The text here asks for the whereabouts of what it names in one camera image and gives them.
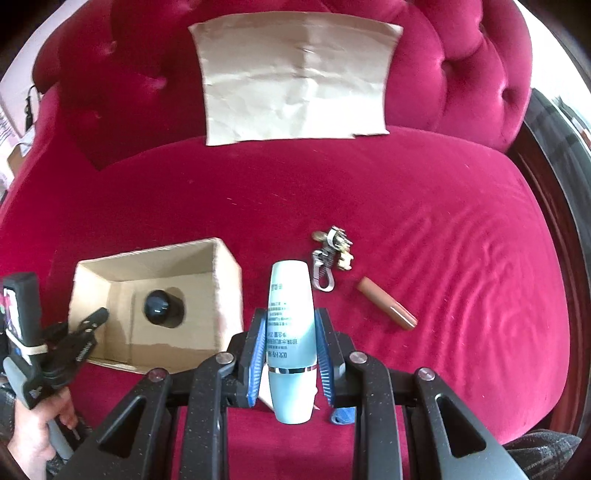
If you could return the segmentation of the person's left hand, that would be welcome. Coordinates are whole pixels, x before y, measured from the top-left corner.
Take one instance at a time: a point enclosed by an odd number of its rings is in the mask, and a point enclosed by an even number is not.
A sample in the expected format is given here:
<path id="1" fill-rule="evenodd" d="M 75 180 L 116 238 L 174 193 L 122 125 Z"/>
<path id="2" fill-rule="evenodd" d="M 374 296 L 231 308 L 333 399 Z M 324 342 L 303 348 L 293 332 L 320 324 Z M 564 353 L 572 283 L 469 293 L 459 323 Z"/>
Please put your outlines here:
<path id="1" fill-rule="evenodd" d="M 64 387 L 32 410 L 17 400 L 14 412 L 14 432 L 8 451 L 29 479 L 45 479 L 46 464 L 56 454 L 50 443 L 48 422 L 58 418 L 69 430 L 78 424 L 70 390 Z"/>

